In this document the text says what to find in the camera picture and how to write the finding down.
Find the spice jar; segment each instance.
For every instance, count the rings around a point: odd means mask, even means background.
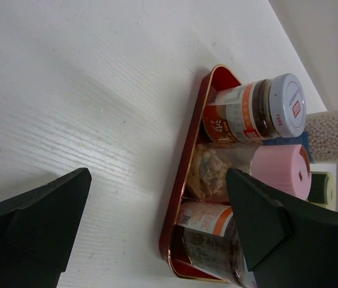
[[[244,143],[198,144],[193,153],[186,187],[196,199],[229,201],[225,178],[231,167],[303,200],[310,191],[309,157],[302,145],[261,146]]]
[[[194,267],[241,287],[256,287],[230,206],[186,202],[181,205],[177,225],[184,227],[183,241]]]
[[[309,114],[304,133],[293,139],[264,141],[265,145],[300,143],[312,163],[338,163],[338,110]]]
[[[210,93],[203,112],[214,142],[253,142],[297,137],[305,127],[306,104],[293,74]]]

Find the blue label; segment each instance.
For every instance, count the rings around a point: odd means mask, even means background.
[[[271,140],[265,140],[264,145],[265,146],[277,146],[277,145],[301,144],[306,149],[310,162],[314,163],[312,154],[310,153],[310,149],[309,149],[309,137],[308,136],[309,135],[307,134],[307,132],[303,131],[301,136],[298,136],[295,138],[278,137],[278,138],[271,139]]]

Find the white jar lid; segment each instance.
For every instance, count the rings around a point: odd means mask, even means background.
[[[297,77],[291,73],[271,82],[269,105],[271,120],[281,137],[298,137],[305,129],[306,102]]]

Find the white pellet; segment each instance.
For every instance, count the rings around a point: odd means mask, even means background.
[[[314,162],[338,163],[338,111],[308,115],[305,130]]]

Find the red tray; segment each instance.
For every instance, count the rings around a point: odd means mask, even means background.
[[[180,278],[226,283],[191,265],[182,240],[183,228],[176,225],[176,220],[181,203],[192,199],[192,196],[186,191],[186,178],[188,177],[195,145],[197,143],[210,142],[201,125],[202,114],[210,87],[215,88],[217,91],[222,91],[239,85],[241,85],[241,83],[237,80],[236,76],[233,75],[232,71],[222,64],[214,67],[201,82],[159,240],[159,249],[162,258],[168,263],[172,272]]]

